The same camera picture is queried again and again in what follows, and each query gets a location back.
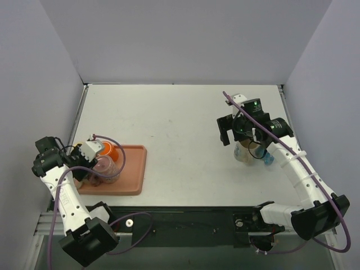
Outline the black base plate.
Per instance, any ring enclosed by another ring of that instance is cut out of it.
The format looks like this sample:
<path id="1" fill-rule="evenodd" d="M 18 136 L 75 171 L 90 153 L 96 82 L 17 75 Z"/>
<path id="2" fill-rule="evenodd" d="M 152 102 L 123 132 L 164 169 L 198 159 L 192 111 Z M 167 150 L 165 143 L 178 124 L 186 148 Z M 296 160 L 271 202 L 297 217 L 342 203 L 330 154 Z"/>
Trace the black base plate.
<path id="1" fill-rule="evenodd" d="M 269 251 L 284 226 L 266 224 L 258 206 L 112 206 L 109 223 L 137 247 L 251 244 Z"/>

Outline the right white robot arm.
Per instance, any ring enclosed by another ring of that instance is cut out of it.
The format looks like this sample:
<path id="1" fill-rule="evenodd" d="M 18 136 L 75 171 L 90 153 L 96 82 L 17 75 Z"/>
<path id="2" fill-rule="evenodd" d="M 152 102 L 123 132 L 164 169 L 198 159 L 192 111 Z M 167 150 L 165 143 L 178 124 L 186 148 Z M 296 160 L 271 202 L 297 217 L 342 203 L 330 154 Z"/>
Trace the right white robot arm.
<path id="1" fill-rule="evenodd" d="M 270 203 L 251 216 L 258 230 L 270 224 L 290 227 L 303 240 L 311 240 L 344 221 L 350 202 L 345 195 L 337 195 L 318 175 L 300 148 L 293 130 L 283 118 L 271 119 L 264 112 L 261 100 L 241 94 L 226 97 L 233 112 L 217 119 L 220 140 L 230 144 L 231 131 L 236 142 L 249 141 L 261 145 L 274 157 L 285 172 L 300 199 L 299 206 Z"/>

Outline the pink plastic tray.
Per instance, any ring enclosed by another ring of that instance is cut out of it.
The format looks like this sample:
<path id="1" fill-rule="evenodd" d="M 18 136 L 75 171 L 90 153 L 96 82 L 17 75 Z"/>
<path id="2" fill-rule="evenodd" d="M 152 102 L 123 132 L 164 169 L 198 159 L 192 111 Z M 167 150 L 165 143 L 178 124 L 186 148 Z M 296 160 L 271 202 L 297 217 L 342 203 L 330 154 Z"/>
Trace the pink plastic tray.
<path id="1" fill-rule="evenodd" d="M 115 183 L 102 183 L 97 187 L 84 183 L 78 190 L 81 195 L 136 196 L 142 191 L 147 150 L 143 145 L 124 145 L 125 167 Z"/>

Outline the beige patterned mug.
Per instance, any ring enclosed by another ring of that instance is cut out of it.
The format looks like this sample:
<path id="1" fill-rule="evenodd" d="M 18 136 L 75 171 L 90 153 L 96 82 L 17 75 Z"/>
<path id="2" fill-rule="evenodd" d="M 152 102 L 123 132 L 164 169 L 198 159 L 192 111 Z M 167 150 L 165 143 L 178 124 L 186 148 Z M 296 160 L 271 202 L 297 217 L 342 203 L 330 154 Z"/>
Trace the beige patterned mug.
<path id="1" fill-rule="evenodd" d="M 236 142 L 234 157 L 245 165 L 252 165 L 256 160 L 263 159 L 264 155 L 265 149 L 259 143 L 253 142 L 250 139 Z"/>

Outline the yellow cream mug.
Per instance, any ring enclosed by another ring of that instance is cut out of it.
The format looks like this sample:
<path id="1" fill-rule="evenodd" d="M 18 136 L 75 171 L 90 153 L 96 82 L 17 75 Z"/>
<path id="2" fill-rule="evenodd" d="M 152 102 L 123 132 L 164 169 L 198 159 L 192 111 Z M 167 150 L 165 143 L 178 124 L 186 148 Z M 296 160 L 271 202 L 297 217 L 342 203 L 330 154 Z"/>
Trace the yellow cream mug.
<path id="1" fill-rule="evenodd" d="M 79 148 L 80 148 L 81 145 L 82 145 L 81 143 L 77 143 L 74 146 L 73 151 L 71 152 L 73 157 L 75 157 L 75 159 L 76 159 L 76 165 L 77 166 L 80 166 L 80 161 L 77 158 L 80 157 Z M 73 171 L 74 183 L 75 183 L 75 186 L 76 186 L 77 189 L 80 189 L 82 184 L 83 184 L 82 180 L 81 180 L 81 176 L 82 176 L 82 173 L 81 173 L 80 169 L 77 169 L 77 170 Z"/>

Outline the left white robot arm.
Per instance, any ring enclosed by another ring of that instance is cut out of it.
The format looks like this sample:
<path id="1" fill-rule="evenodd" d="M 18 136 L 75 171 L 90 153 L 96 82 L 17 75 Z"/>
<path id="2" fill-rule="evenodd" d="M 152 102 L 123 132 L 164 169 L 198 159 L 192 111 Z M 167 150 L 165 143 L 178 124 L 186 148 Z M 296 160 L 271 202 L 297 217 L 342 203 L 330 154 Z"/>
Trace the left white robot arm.
<path id="1" fill-rule="evenodd" d="M 87 267 L 118 244 L 113 231 L 116 218 L 110 208 L 99 202 L 88 210 L 74 183 L 92 171 L 104 145 L 93 139 L 66 153 L 55 137 L 43 137 L 35 146 L 39 153 L 31 170 L 48 188 L 54 199 L 54 214 L 62 219 L 65 236 L 59 244 L 82 267 Z"/>

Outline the orange mug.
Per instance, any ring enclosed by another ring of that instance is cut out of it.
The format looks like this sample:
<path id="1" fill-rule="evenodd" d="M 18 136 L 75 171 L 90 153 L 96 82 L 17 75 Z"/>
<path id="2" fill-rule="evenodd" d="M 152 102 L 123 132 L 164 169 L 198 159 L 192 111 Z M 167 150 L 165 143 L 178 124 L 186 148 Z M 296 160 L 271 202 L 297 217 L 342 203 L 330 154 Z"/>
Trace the orange mug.
<path id="1" fill-rule="evenodd" d="M 100 156 L 108 156 L 113 162 L 116 162 L 119 159 L 119 153 L 112 143 L 109 141 L 102 141 L 104 149 L 99 153 Z"/>

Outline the pink patterned mug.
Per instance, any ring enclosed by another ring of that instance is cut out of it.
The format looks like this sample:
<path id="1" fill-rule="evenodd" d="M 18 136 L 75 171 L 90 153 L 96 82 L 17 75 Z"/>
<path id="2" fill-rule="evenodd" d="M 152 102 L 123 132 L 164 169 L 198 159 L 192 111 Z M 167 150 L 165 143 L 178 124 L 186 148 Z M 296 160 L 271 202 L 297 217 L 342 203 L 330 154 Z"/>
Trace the pink patterned mug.
<path id="1" fill-rule="evenodd" d="M 88 176 L 88 182 L 91 186 L 99 186 L 102 183 L 113 184 L 119 179 L 118 174 L 114 177 L 110 177 L 117 173 L 119 169 L 116 167 L 113 159 L 109 156 L 98 156 L 97 164 L 92 168 L 92 170 L 101 174 L 102 177 L 93 173 L 90 174 Z"/>

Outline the blue patterned mug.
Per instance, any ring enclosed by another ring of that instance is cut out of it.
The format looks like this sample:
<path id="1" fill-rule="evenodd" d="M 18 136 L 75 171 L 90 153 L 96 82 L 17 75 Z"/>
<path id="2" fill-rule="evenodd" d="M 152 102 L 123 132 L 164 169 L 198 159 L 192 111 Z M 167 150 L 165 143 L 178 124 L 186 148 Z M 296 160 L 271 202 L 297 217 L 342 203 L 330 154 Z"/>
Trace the blue patterned mug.
<path id="1" fill-rule="evenodd" d="M 267 150 L 264 150 L 260 157 L 266 166 L 270 166 L 274 162 L 274 157 Z"/>

